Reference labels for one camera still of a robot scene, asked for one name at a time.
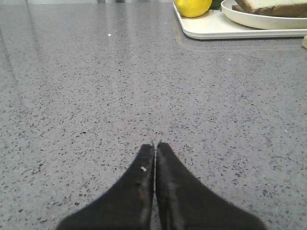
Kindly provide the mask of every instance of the gray speckled countertop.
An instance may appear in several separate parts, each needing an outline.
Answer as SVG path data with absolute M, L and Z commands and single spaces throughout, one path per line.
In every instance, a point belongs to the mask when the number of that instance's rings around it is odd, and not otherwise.
M 192 40 L 171 3 L 2 6 L 0 26 L 1 230 L 53 230 L 151 140 L 270 230 L 307 229 L 301 39 Z

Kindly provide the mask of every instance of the bread crust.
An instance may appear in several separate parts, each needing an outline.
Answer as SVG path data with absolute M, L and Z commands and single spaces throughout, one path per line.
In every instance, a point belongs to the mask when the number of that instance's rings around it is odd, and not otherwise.
M 235 0 L 244 12 L 276 16 L 276 17 L 293 17 L 306 18 L 307 17 L 307 3 L 293 4 L 293 5 L 275 5 L 272 7 L 264 7 L 253 9 L 245 0 Z

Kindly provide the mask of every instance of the lemon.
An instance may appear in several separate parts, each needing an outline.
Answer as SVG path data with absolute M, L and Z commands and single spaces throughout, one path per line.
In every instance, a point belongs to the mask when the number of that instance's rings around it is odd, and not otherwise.
M 211 6 L 212 0 L 174 0 L 178 12 L 187 18 L 204 14 Z

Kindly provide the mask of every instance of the white tray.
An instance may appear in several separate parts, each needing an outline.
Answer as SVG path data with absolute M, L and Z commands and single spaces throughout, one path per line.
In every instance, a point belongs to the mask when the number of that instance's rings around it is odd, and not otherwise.
M 181 17 L 175 5 L 174 9 L 183 32 L 195 39 L 276 38 L 307 35 L 307 29 L 261 30 L 243 26 L 228 19 L 221 11 L 210 10 L 197 18 L 185 18 Z

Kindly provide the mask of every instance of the quartz countertop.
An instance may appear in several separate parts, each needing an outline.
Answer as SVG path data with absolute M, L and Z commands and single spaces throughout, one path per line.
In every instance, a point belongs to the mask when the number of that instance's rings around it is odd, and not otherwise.
M 2 6 L 0 26 L 0 229 L 55 229 L 159 140 L 268 229 L 307 228 L 302 39 L 193 40 L 148 2 Z

